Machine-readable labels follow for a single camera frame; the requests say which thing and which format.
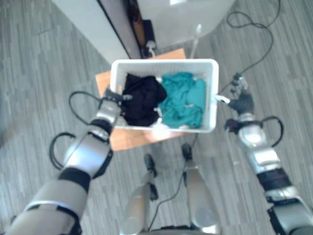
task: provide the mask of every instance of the gray carpet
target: gray carpet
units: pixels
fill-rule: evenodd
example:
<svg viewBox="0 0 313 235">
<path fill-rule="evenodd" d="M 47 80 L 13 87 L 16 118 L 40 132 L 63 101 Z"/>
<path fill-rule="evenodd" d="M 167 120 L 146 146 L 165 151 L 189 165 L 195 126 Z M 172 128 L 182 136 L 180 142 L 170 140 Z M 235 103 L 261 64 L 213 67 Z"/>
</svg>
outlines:
<svg viewBox="0 0 313 235">
<path fill-rule="evenodd" d="M 313 1 L 282 2 L 281 15 L 271 26 L 273 50 L 245 76 L 255 98 L 256 115 L 278 115 L 284 121 L 286 134 L 276 150 L 293 183 L 312 205 Z M 238 0 L 234 9 L 249 13 L 256 21 L 269 22 L 277 1 Z M 96 94 L 94 75 L 110 66 L 49 0 L 0 1 L 0 45 L 2 231 L 11 216 L 19 214 L 40 186 L 57 173 L 47 157 L 51 138 L 64 130 L 79 133 L 83 127 L 70 113 L 69 93 L 80 89 Z M 214 32 L 201 38 L 196 56 L 218 61 L 223 86 L 235 72 L 262 56 L 268 45 L 264 31 L 249 27 L 233 30 L 223 20 Z M 190 43 L 183 46 L 189 54 Z M 75 107 L 89 118 L 96 104 L 81 97 Z M 263 191 L 235 137 L 223 131 L 230 117 L 234 113 L 221 105 L 215 131 L 199 135 L 195 161 L 215 198 L 225 235 L 274 234 Z M 268 134 L 273 141 L 278 129 L 271 126 Z M 173 194 L 183 166 L 180 145 L 193 137 L 117 152 L 106 175 L 91 186 L 82 220 L 84 234 L 118 233 L 127 198 L 144 174 L 142 157 L 146 152 L 154 153 L 156 159 L 160 199 Z M 67 144 L 68 140 L 61 143 L 59 156 Z M 160 208 L 154 228 L 187 222 L 182 187 L 176 199 Z"/>
</svg>

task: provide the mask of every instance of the clothes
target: clothes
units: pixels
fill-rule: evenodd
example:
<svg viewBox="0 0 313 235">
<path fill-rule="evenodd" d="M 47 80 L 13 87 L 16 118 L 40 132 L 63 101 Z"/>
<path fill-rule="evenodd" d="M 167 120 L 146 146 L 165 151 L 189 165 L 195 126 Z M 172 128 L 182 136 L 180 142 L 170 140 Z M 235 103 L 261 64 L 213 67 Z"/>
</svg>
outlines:
<svg viewBox="0 0 313 235">
<path fill-rule="evenodd" d="M 192 73 L 179 72 L 163 75 L 162 86 L 167 92 L 167 98 L 159 104 L 162 122 L 172 128 L 185 124 L 199 128 L 205 110 L 205 82 L 195 81 Z"/>
<path fill-rule="evenodd" d="M 132 126 L 150 126 L 159 118 L 154 110 L 166 98 L 166 91 L 153 76 L 137 77 L 127 75 L 123 94 L 133 96 L 122 102 L 125 121 Z"/>
</svg>

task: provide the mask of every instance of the black cable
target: black cable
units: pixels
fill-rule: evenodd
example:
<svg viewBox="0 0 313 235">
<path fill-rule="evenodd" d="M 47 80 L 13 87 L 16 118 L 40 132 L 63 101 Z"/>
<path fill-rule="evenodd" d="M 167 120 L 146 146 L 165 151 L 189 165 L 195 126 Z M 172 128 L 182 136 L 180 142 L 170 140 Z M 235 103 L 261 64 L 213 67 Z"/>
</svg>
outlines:
<svg viewBox="0 0 313 235">
<path fill-rule="evenodd" d="M 159 207 L 160 207 L 163 203 L 173 200 L 173 199 L 178 195 L 179 190 L 180 190 L 180 186 L 181 186 L 181 183 L 182 183 L 182 179 L 183 179 L 183 176 L 184 176 L 184 172 L 185 172 L 185 167 L 186 167 L 186 164 L 185 164 L 184 167 L 183 167 L 183 171 L 182 171 L 181 177 L 180 177 L 180 179 L 179 179 L 179 183 L 178 183 L 176 192 L 173 194 L 173 196 L 171 196 L 171 197 L 169 197 L 169 198 L 167 198 L 167 199 L 165 199 L 165 200 L 163 200 L 163 201 L 160 201 L 160 202 L 157 204 L 157 206 L 156 206 L 156 211 L 155 211 L 155 214 L 154 214 L 154 216 L 153 216 L 153 218 L 152 218 L 152 221 L 151 221 L 151 223 L 150 223 L 150 226 L 149 226 L 149 228 L 148 228 L 148 231 L 150 231 L 150 229 L 151 229 L 152 226 L 153 226 L 153 223 L 155 222 L 155 219 L 156 219 L 156 217 L 157 217 L 157 213 L 158 213 Z"/>
<path fill-rule="evenodd" d="M 74 110 L 74 108 L 73 108 L 73 106 L 72 106 L 71 100 L 72 100 L 72 98 L 73 98 L 75 95 L 77 95 L 77 94 L 88 95 L 88 96 L 90 96 L 91 98 L 97 100 L 97 101 L 99 102 L 99 104 L 101 104 L 102 99 L 99 99 L 99 98 L 97 98 L 96 96 L 94 96 L 94 95 L 92 95 L 92 94 L 90 94 L 90 93 L 88 93 L 88 92 L 85 92 L 85 91 L 75 91 L 75 92 L 72 92 L 72 93 L 69 95 L 68 104 L 69 104 L 69 107 L 70 107 L 72 113 L 73 113 L 74 116 L 75 116 L 78 120 L 80 120 L 83 124 L 88 125 L 88 122 L 87 122 L 86 120 L 84 120 L 82 117 L 80 117 L 80 116 L 76 113 L 76 111 Z"/>
<path fill-rule="evenodd" d="M 191 143 L 191 145 L 190 145 L 190 146 L 191 146 L 191 149 L 195 146 L 195 143 L 196 143 L 197 139 L 198 139 L 198 134 L 195 135 L 195 138 L 194 138 L 194 140 L 192 141 L 192 143 Z M 180 177 L 180 179 L 179 179 L 179 183 L 178 183 L 176 192 L 175 192 L 171 197 L 169 197 L 169 198 L 167 198 L 167 199 L 165 199 L 165 200 L 162 200 L 162 201 L 160 201 L 160 202 L 157 204 L 157 206 L 156 206 L 156 211 L 155 211 L 154 216 L 153 216 L 153 218 L 152 218 L 152 220 L 151 220 L 151 223 L 150 223 L 150 226 L 149 226 L 149 228 L 148 228 L 148 231 L 150 231 L 150 229 L 152 228 L 152 226 L 153 226 L 153 224 L 154 224 L 154 222 L 155 222 L 155 219 L 156 219 L 156 217 L 157 217 L 157 213 L 158 213 L 159 207 L 160 207 L 163 203 L 173 200 L 173 199 L 178 195 L 179 190 L 180 190 L 180 186 L 181 186 L 181 183 L 182 183 L 182 180 L 183 180 L 183 177 L 184 177 L 185 168 L 186 168 L 186 163 L 185 163 L 185 165 L 184 165 L 184 167 L 183 167 L 183 169 L 182 169 L 182 174 L 181 174 L 181 177 Z"/>
<path fill-rule="evenodd" d="M 82 117 L 80 117 L 76 111 L 74 110 L 73 106 L 72 106 L 72 98 L 77 95 L 77 94 L 84 94 L 84 95 L 87 95 L 95 100 L 97 100 L 99 102 L 99 106 L 98 108 L 100 108 L 102 102 L 103 102 L 103 99 L 100 99 L 100 98 L 97 98 L 96 96 L 88 93 L 88 92 L 85 92 L 85 91 L 75 91 L 75 92 L 72 92 L 69 97 L 68 97 L 68 104 L 69 104 L 69 107 L 72 111 L 72 113 L 74 114 L 74 116 L 79 119 L 83 124 L 85 125 L 88 125 L 88 122 L 85 121 Z M 49 159 L 51 161 L 51 163 L 53 164 L 53 166 L 55 168 L 57 168 L 58 170 L 61 170 L 63 168 L 63 165 L 56 159 L 55 155 L 54 155 L 54 145 L 55 145 L 55 142 L 56 140 L 61 137 L 61 136 L 68 136 L 70 138 L 75 138 L 75 135 L 72 134 L 72 133 L 69 133 L 69 132 L 61 132 L 59 134 L 57 134 L 53 139 L 52 141 L 50 142 L 50 146 L 49 146 Z"/>
<path fill-rule="evenodd" d="M 261 122 L 264 123 L 264 122 L 267 122 L 269 120 L 277 120 L 278 121 L 278 124 L 280 126 L 280 136 L 278 138 L 278 140 L 272 144 L 271 146 L 272 147 L 275 147 L 276 145 L 279 144 L 279 142 L 282 140 L 283 136 L 284 136 L 284 131 L 285 131 L 285 127 L 284 127 L 284 124 L 283 124 L 283 121 L 277 117 L 277 116 L 269 116 L 269 117 L 266 117 L 265 119 L 263 119 Z"/>
<path fill-rule="evenodd" d="M 272 31 L 269 29 L 269 27 L 277 20 L 279 14 L 280 14 L 280 10 L 281 10 L 281 0 L 278 0 L 278 8 L 277 8 L 277 13 L 276 13 L 276 16 L 274 17 L 274 19 L 268 23 L 267 25 L 265 24 L 262 24 L 262 23 L 256 23 L 252 20 L 252 18 L 245 12 L 242 12 L 242 11 L 234 11 L 234 12 L 231 12 L 228 16 L 227 16 L 227 24 L 231 27 L 231 28 L 243 28 L 243 27 L 247 27 L 247 26 L 254 26 L 256 28 L 261 28 L 261 29 L 264 29 L 268 32 L 269 36 L 270 36 L 270 45 L 267 49 L 267 51 L 265 52 L 265 54 L 259 59 L 257 60 L 256 62 L 252 63 L 251 65 L 249 65 L 248 67 L 244 68 L 240 74 L 243 74 L 244 72 L 248 71 L 249 69 L 251 69 L 252 67 L 256 66 L 257 64 L 261 63 L 266 57 L 267 55 L 270 53 L 272 47 L 273 47 L 273 44 L 274 44 L 274 36 L 273 36 L 273 33 Z M 245 23 L 245 24 L 240 24 L 240 25 L 234 25 L 233 23 L 230 22 L 230 17 L 231 16 L 234 16 L 234 15 L 242 15 L 244 16 L 247 20 L 248 20 L 248 23 Z M 226 90 L 226 88 L 231 84 L 231 82 L 227 83 L 220 91 L 218 94 L 222 93 L 223 91 Z"/>
<path fill-rule="evenodd" d="M 51 163 L 53 164 L 53 166 L 55 168 L 57 168 L 58 170 L 61 170 L 63 168 L 63 165 L 56 159 L 55 155 L 54 155 L 54 145 L 55 142 L 57 141 L 57 139 L 61 136 L 68 136 L 70 138 L 75 138 L 76 136 L 72 133 L 69 132 L 61 132 L 59 134 L 57 134 L 52 141 L 50 142 L 50 146 L 49 146 L 49 159 L 51 161 Z"/>
</svg>

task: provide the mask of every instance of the plastic basket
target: plastic basket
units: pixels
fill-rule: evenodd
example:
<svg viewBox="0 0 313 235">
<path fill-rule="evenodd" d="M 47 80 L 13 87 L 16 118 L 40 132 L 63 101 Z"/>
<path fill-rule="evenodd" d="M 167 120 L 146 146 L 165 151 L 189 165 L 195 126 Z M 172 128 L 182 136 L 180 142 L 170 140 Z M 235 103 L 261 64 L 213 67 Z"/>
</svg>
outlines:
<svg viewBox="0 0 313 235">
<path fill-rule="evenodd" d="M 198 129 L 169 128 L 163 124 L 152 127 L 129 126 L 123 117 L 117 121 L 116 128 L 134 130 L 167 129 L 178 132 L 208 133 L 216 126 L 217 100 L 214 95 L 218 93 L 219 65 L 212 59 L 182 59 L 182 60 L 117 60 L 112 64 L 111 83 L 112 91 L 122 94 L 126 82 L 126 74 L 145 77 L 153 75 L 162 77 L 165 73 L 191 72 L 201 75 L 206 82 L 206 109 L 203 113 L 202 125 Z"/>
</svg>

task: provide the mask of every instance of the teal shirt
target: teal shirt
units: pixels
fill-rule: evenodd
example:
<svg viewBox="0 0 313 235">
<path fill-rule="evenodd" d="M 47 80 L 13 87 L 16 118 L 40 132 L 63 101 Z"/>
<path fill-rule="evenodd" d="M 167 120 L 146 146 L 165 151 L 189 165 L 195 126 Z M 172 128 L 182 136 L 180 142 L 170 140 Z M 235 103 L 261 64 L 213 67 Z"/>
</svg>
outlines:
<svg viewBox="0 0 313 235">
<path fill-rule="evenodd" d="M 205 110 L 205 82 L 193 79 L 189 72 L 165 74 L 162 86 L 167 92 L 166 99 L 159 104 L 162 122 L 169 127 L 188 125 L 199 128 Z"/>
</svg>

